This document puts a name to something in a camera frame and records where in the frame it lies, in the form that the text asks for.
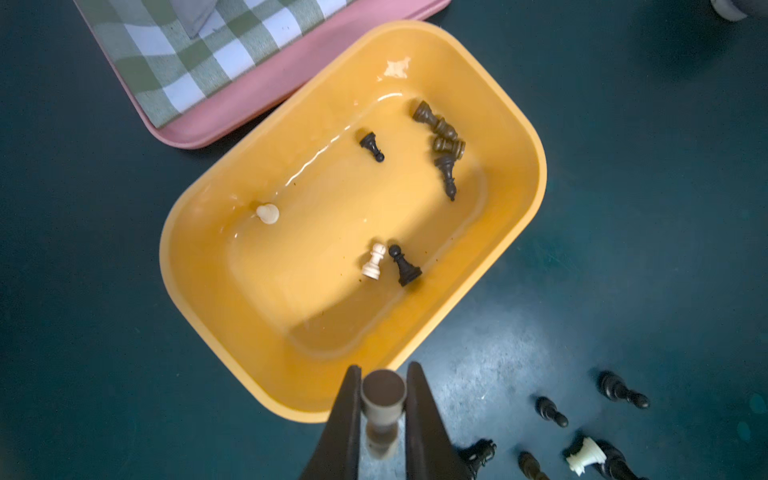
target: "black pawn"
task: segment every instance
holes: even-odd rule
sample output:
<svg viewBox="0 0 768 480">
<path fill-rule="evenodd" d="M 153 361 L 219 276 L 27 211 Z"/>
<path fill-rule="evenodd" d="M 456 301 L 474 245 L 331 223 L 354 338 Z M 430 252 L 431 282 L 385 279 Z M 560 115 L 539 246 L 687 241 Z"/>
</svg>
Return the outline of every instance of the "black pawn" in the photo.
<svg viewBox="0 0 768 480">
<path fill-rule="evenodd" d="M 536 400 L 536 411 L 544 420 L 554 420 L 562 428 L 568 426 L 568 418 L 558 412 L 558 406 L 545 396 L 538 397 Z"/>
<path fill-rule="evenodd" d="M 453 155 L 443 155 L 435 160 L 435 166 L 442 173 L 442 182 L 445 185 L 445 194 L 451 199 L 456 199 L 456 183 L 453 178 L 453 166 L 456 165 L 456 157 Z"/>
<path fill-rule="evenodd" d="M 650 400 L 642 393 L 629 390 L 624 380 L 613 372 L 602 372 L 599 380 L 600 392 L 614 402 L 626 400 L 639 409 L 647 409 Z"/>
<path fill-rule="evenodd" d="M 384 154 L 376 146 L 376 134 L 373 132 L 367 134 L 360 141 L 360 147 L 363 147 L 366 150 L 370 150 L 377 162 L 382 163 L 384 161 Z"/>
<path fill-rule="evenodd" d="M 389 256 L 394 259 L 398 270 L 400 270 L 400 286 L 408 285 L 422 274 L 422 269 L 408 263 L 406 256 L 400 250 L 400 245 L 392 245 L 389 248 Z"/>
<path fill-rule="evenodd" d="M 496 444 L 491 439 L 480 439 L 474 445 L 458 451 L 458 457 L 469 467 L 472 479 L 478 477 L 480 467 L 496 455 Z"/>
<path fill-rule="evenodd" d="M 432 131 L 441 137 L 448 138 L 449 140 L 456 140 L 458 134 L 456 129 L 452 127 L 443 117 L 437 117 L 432 113 L 432 109 L 429 108 L 427 102 L 422 101 L 416 108 L 416 112 L 413 114 L 413 119 L 427 124 L 432 128 Z"/>
<path fill-rule="evenodd" d="M 627 465 L 624 454 L 608 442 L 597 442 L 605 454 L 605 463 L 596 463 L 594 467 L 608 480 L 647 480 L 638 478 Z"/>
<path fill-rule="evenodd" d="M 518 465 L 520 465 L 523 475 L 530 480 L 549 480 L 549 477 L 541 471 L 541 465 L 538 464 L 538 460 L 528 452 L 520 454 Z"/>
</svg>

